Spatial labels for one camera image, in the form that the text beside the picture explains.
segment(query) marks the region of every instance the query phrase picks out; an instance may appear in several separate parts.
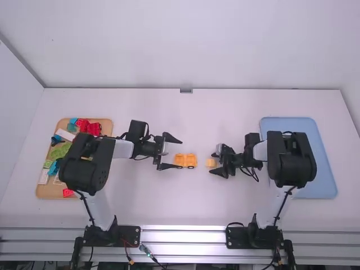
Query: white table surface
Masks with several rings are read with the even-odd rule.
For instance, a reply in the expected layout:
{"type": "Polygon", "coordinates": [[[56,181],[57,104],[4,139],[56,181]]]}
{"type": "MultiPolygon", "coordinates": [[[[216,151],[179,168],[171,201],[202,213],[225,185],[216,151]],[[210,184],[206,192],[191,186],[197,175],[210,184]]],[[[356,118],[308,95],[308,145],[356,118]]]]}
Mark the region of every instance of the white table surface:
{"type": "Polygon", "coordinates": [[[0,227],[83,227],[86,213],[77,200],[40,200],[38,177],[56,123],[66,117],[110,118],[113,135],[131,119],[146,121],[183,141],[198,167],[158,172],[151,160],[114,160],[105,187],[121,224],[226,225],[247,223],[266,190],[238,172],[228,180],[211,175],[205,160],[224,142],[241,152],[244,135],[259,131],[265,116],[307,116],[321,134],[338,195],[333,200],[293,200],[283,219],[287,230],[354,231],[360,228],[360,139],[340,91],[194,89],[46,89],[0,204],[0,227]]]}

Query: green block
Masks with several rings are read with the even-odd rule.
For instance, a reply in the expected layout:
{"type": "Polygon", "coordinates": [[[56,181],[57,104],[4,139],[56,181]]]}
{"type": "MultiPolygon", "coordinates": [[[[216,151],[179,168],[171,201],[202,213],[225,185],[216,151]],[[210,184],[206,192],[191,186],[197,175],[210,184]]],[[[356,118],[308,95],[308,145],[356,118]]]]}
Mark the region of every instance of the green block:
{"type": "Polygon", "coordinates": [[[50,168],[51,164],[52,164],[51,160],[45,160],[43,168],[48,169],[48,168],[50,168]]]}

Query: blue tray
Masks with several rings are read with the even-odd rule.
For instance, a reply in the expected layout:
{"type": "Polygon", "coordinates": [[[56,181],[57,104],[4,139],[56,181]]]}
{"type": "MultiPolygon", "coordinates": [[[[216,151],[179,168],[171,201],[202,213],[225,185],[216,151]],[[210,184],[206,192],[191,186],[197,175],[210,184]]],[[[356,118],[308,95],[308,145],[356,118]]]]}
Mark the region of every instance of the blue tray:
{"type": "Polygon", "coordinates": [[[266,139],[268,131],[298,131],[308,136],[311,149],[317,164],[317,174],[312,182],[298,191],[295,198],[299,199],[333,199],[338,188],[332,175],[329,161],[322,143],[316,122],[304,117],[264,117],[260,121],[262,139],[266,139]]]}

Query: connector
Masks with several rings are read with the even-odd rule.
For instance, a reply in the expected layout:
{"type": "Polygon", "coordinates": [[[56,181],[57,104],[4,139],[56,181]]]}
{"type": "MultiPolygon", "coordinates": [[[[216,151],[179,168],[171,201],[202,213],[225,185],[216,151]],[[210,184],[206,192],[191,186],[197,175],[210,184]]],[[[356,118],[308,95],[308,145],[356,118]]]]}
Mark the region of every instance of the connector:
{"type": "Polygon", "coordinates": [[[154,255],[150,251],[150,249],[147,248],[144,244],[140,244],[139,246],[140,251],[144,252],[150,259],[154,260],[154,255]]]}

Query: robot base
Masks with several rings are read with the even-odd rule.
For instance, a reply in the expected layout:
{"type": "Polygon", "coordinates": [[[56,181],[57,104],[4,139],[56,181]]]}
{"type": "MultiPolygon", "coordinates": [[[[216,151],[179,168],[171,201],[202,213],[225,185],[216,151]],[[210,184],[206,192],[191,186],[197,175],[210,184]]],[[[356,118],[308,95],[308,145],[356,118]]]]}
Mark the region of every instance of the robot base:
{"type": "Polygon", "coordinates": [[[258,226],[256,214],[247,227],[226,227],[228,249],[282,249],[284,237],[277,226],[258,226]]]}
{"type": "Polygon", "coordinates": [[[139,226],[120,226],[116,217],[108,231],[99,227],[85,228],[83,246],[112,246],[117,248],[137,248],[140,245],[141,228],[139,226]]]}

